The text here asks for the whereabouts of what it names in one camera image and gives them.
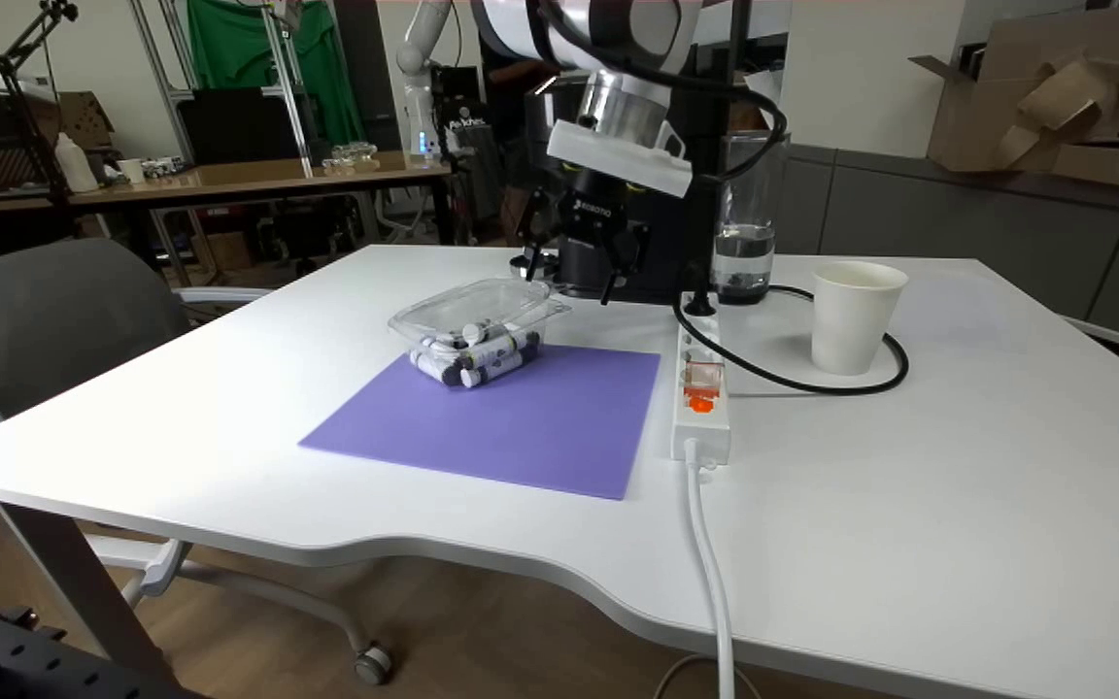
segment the white cup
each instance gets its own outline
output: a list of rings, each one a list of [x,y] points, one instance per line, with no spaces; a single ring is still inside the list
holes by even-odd
[[[130,186],[145,186],[145,159],[120,159],[120,176],[125,176]]]
[[[909,277],[887,265],[827,265],[814,278],[812,362],[823,374],[867,374],[905,285]]]

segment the white table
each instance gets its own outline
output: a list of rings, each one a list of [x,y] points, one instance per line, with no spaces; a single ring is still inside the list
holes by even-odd
[[[814,399],[739,379],[752,396],[733,403],[733,467],[703,500],[740,656],[905,695],[1119,695],[1119,362],[979,265],[898,265],[905,388]],[[814,262],[777,267],[809,285]],[[479,277],[505,277],[505,252],[338,262],[5,423],[0,500],[294,566],[409,550],[537,576],[707,649],[664,307],[579,307],[553,331],[664,352],[627,500],[298,445],[402,351],[392,309]],[[804,377],[804,322],[800,299],[769,299],[724,334]]]

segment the office chair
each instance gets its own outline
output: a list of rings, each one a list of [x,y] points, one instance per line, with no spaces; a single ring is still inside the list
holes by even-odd
[[[172,296],[151,267],[111,241],[63,241],[0,258],[0,421],[185,334],[194,307],[235,307],[255,296],[246,289]],[[202,566],[182,541],[84,541],[103,566],[141,570],[120,589],[128,605],[145,595],[164,595],[182,576],[338,627],[366,684],[384,684],[392,673],[392,660],[378,643],[362,643],[334,601],[239,570]]]

